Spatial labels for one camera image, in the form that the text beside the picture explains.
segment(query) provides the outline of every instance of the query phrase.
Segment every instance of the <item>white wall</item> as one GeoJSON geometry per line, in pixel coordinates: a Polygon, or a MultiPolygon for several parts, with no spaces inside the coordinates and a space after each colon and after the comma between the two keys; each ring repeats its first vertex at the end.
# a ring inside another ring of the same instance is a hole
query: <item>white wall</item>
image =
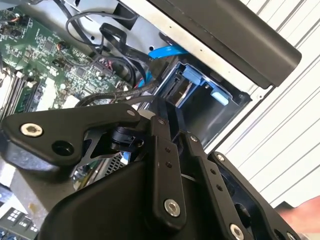
{"type": "Polygon", "coordinates": [[[302,60],[218,151],[273,207],[283,201],[297,207],[320,195],[320,0],[242,2],[302,60]]]}

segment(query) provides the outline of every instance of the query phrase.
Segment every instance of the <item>black metal plate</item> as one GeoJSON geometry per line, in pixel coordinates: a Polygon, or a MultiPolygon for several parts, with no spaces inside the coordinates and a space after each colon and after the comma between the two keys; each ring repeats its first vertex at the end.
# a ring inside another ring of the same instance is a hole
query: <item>black metal plate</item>
{"type": "Polygon", "coordinates": [[[302,55],[240,0],[148,0],[263,89],[278,87],[302,55]]]}

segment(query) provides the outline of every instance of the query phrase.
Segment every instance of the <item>mounting hole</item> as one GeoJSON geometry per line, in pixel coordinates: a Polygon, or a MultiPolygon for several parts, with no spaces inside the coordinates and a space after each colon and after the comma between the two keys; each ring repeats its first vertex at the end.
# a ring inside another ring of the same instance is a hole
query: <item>mounting hole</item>
{"type": "Polygon", "coordinates": [[[75,152],[74,147],[67,141],[56,141],[51,147],[56,154],[63,157],[71,156],[75,152]]]}
{"type": "Polygon", "coordinates": [[[220,186],[219,184],[216,185],[216,188],[217,188],[219,191],[221,191],[221,192],[223,191],[222,186],[220,186]]]}
{"type": "Polygon", "coordinates": [[[286,240],[285,236],[279,230],[275,229],[274,233],[279,240],[286,240]]]}
{"type": "Polygon", "coordinates": [[[169,161],[167,161],[167,162],[165,163],[165,165],[166,165],[168,168],[172,168],[172,164],[171,164],[171,162],[169,162],[169,161]]]}

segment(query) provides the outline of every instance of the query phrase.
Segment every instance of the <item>silver screw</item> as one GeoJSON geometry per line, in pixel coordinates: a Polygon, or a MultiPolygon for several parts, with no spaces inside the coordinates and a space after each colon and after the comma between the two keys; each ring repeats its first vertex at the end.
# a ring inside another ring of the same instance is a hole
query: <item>silver screw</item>
{"type": "Polygon", "coordinates": [[[135,114],[135,112],[134,111],[131,111],[131,110],[128,110],[128,111],[126,111],[128,114],[130,114],[131,116],[135,116],[136,114],[135,114]]]}
{"type": "Polygon", "coordinates": [[[191,138],[192,141],[198,142],[198,139],[195,136],[191,136],[190,138],[191,138]]]}
{"type": "Polygon", "coordinates": [[[162,125],[166,125],[165,121],[163,121],[162,119],[158,119],[158,122],[162,125]]]}
{"type": "Polygon", "coordinates": [[[221,156],[220,154],[218,154],[216,156],[221,162],[224,162],[225,161],[225,158],[223,156],[221,156]]]}
{"type": "Polygon", "coordinates": [[[287,232],[286,234],[291,240],[296,240],[296,238],[290,232],[287,232]]]}
{"type": "Polygon", "coordinates": [[[43,134],[44,130],[42,127],[35,123],[25,123],[20,127],[20,131],[23,135],[36,138],[43,134]]]}
{"type": "Polygon", "coordinates": [[[241,231],[241,229],[237,225],[231,224],[230,231],[236,240],[244,240],[245,239],[244,233],[241,231]]]}
{"type": "Polygon", "coordinates": [[[172,217],[179,217],[180,215],[180,206],[179,204],[173,199],[167,199],[164,202],[164,209],[165,211],[170,214],[172,217]]]}

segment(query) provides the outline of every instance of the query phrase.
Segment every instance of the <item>electronic component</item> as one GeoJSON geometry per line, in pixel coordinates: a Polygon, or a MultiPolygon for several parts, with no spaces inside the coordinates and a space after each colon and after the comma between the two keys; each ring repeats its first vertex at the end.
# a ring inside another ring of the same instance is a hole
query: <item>electronic component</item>
{"type": "Polygon", "coordinates": [[[44,48],[45,48],[46,50],[48,50],[49,52],[52,51],[53,47],[54,47],[54,44],[53,44],[52,42],[50,42],[49,40],[47,40],[47,41],[45,42],[45,44],[44,44],[44,48]]]}
{"type": "Polygon", "coordinates": [[[58,68],[64,68],[65,65],[66,65],[66,64],[64,63],[64,61],[61,60],[61,59],[54,59],[54,60],[52,61],[52,64],[55,65],[55,66],[58,67],[58,68]]]}
{"type": "MultiPolygon", "coordinates": [[[[13,11],[3,10],[0,11],[0,20],[12,19],[13,14],[24,16],[18,9],[14,9],[13,11]]],[[[44,101],[45,98],[49,103],[53,102],[53,106],[61,108],[69,95],[81,96],[83,88],[89,83],[93,86],[90,88],[92,93],[105,93],[107,91],[115,91],[119,82],[123,82],[123,80],[115,74],[100,73],[107,69],[105,66],[102,66],[101,70],[98,70],[94,65],[83,68],[75,67],[67,63],[63,57],[75,63],[89,63],[92,60],[35,19],[28,18],[29,17],[26,17],[25,21],[28,20],[28,22],[30,22],[31,19],[32,24],[29,24],[27,27],[21,24],[15,24],[14,26],[4,24],[0,29],[0,32],[9,36],[3,37],[0,44],[3,61],[12,68],[18,68],[23,74],[32,78],[31,82],[37,82],[37,85],[33,88],[26,86],[25,89],[23,89],[15,108],[16,113],[36,111],[38,109],[37,106],[41,101],[44,101]],[[12,37],[12,31],[14,31],[13,35],[15,36],[18,36],[20,33],[23,34],[20,35],[20,37],[12,39],[10,38],[12,37]],[[55,51],[56,47],[59,47],[61,51],[63,50],[63,53],[55,51]],[[46,88],[47,77],[53,81],[52,90],[56,94],[47,94],[44,98],[43,94],[46,88]],[[68,86],[67,91],[64,89],[62,89],[64,91],[59,90],[63,84],[68,86]]]]}
{"type": "Polygon", "coordinates": [[[77,74],[80,78],[82,78],[84,76],[85,72],[86,72],[86,70],[84,70],[83,68],[79,67],[76,70],[75,74],[77,74]]]}
{"type": "Polygon", "coordinates": [[[69,44],[67,44],[65,41],[58,42],[58,44],[57,44],[57,45],[59,46],[60,51],[70,49],[70,45],[69,45],[69,44]]]}
{"type": "Polygon", "coordinates": [[[11,35],[12,37],[16,38],[16,37],[20,37],[20,36],[22,35],[22,32],[19,31],[19,30],[13,29],[13,30],[11,31],[10,35],[11,35]]]}
{"type": "Polygon", "coordinates": [[[27,15],[19,17],[17,23],[23,27],[28,26],[30,17],[27,15]]]}
{"type": "Polygon", "coordinates": [[[9,25],[2,25],[0,27],[0,34],[4,35],[4,36],[11,36],[11,32],[14,28],[12,26],[9,25]]]}

